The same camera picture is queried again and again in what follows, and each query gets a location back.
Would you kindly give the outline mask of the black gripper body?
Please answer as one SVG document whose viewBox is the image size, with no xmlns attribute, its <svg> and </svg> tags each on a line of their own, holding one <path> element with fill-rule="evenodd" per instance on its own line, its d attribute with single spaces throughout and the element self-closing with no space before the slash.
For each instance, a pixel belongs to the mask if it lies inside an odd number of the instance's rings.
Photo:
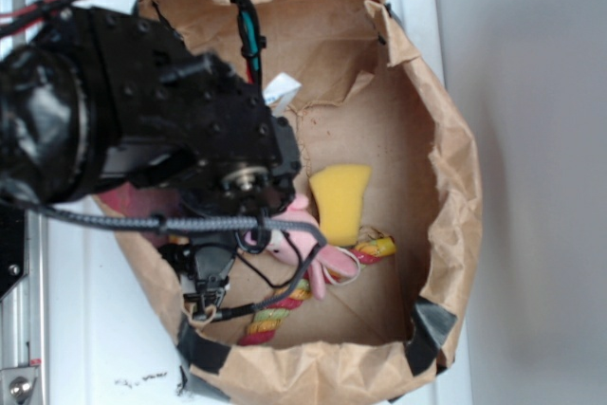
<svg viewBox="0 0 607 405">
<path fill-rule="evenodd" d="M 195 320 L 208 320 L 209 307 L 218 309 L 230 287 L 236 244 L 227 232 L 203 233 L 188 241 L 173 241 L 159 248 L 175 271 L 186 308 Z"/>
</svg>

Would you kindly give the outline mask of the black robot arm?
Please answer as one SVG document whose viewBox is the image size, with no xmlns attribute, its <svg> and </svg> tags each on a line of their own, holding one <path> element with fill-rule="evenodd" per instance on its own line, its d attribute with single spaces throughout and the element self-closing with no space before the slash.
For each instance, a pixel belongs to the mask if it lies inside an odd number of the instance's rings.
<svg viewBox="0 0 607 405">
<path fill-rule="evenodd" d="M 158 22 L 70 7 L 1 63 L 1 200 L 25 209 L 122 184 L 187 214 L 266 218 L 294 200 L 300 151 L 260 88 Z"/>
</svg>

